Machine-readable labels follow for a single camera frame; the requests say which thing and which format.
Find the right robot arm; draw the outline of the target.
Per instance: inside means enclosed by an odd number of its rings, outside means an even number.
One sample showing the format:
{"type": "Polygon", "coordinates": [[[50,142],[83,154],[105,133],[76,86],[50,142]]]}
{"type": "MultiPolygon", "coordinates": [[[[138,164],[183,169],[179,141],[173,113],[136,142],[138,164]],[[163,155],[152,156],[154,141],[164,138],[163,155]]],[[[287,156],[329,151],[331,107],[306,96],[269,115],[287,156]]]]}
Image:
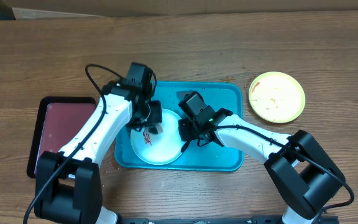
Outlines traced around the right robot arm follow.
{"type": "Polygon", "coordinates": [[[329,209],[327,202],[346,184],[338,166],[306,131],[273,133],[223,108],[181,119],[178,130],[186,144],[214,142],[260,161],[288,205],[283,223],[315,223],[329,209]]]}

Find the light blue rimmed plate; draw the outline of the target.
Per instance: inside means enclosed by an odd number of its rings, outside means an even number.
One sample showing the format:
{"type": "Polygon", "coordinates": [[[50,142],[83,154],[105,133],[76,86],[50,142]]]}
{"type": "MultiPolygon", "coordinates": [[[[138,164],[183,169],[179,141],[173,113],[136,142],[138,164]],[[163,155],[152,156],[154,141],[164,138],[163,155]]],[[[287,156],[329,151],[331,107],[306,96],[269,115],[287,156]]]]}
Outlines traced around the light blue rimmed plate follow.
{"type": "Polygon", "coordinates": [[[135,154],[144,162],[152,165],[165,165],[178,159],[184,141],[178,131],[180,116],[167,109],[162,110],[162,134],[151,134],[149,128],[131,131],[131,146],[135,154]]]}

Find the yellow-green rimmed plate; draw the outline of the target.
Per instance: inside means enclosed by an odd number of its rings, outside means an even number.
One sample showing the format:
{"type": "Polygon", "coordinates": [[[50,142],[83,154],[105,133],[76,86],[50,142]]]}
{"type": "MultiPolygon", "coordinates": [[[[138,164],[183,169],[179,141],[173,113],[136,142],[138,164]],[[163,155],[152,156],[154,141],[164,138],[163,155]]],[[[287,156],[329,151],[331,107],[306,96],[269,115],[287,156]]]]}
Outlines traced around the yellow-green rimmed plate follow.
{"type": "Polygon", "coordinates": [[[265,72],[249,87],[251,108],[262,119],[272,123],[289,123],[303,112],[306,96],[302,86],[283,72],[265,72]]]}

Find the green scouring sponge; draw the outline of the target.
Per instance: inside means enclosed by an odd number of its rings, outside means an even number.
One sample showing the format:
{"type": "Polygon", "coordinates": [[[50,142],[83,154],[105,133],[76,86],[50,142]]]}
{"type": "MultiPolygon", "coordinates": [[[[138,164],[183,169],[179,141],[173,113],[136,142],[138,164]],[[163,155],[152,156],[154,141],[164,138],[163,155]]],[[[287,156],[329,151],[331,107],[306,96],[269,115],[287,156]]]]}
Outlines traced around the green scouring sponge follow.
{"type": "Polygon", "coordinates": [[[151,134],[162,134],[163,133],[163,126],[161,123],[157,123],[154,125],[151,125],[149,128],[149,133],[151,134]]]}

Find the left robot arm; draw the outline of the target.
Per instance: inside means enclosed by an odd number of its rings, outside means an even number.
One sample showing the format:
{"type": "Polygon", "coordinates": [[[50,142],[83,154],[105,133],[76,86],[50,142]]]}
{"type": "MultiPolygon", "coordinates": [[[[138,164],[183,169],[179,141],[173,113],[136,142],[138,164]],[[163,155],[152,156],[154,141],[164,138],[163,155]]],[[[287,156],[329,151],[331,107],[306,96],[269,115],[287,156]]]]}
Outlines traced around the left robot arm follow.
{"type": "Polygon", "coordinates": [[[140,131],[161,123],[162,107],[152,100],[155,73],[131,63],[126,77],[102,88],[87,122],[58,152],[43,152],[36,166],[35,197],[25,212],[55,223],[119,223],[119,215],[103,206],[99,167],[120,130],[140,131]]]}

